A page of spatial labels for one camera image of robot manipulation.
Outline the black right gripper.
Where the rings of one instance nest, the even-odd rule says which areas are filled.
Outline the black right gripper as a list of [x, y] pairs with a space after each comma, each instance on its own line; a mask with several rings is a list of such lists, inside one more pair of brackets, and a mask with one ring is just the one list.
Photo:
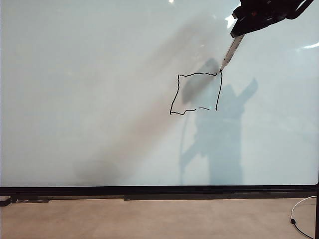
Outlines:
[[233, 10], [236, 20], [230, 35], [235, 38], [284, 20], [299, 5], [298, 0], [241, 0]]

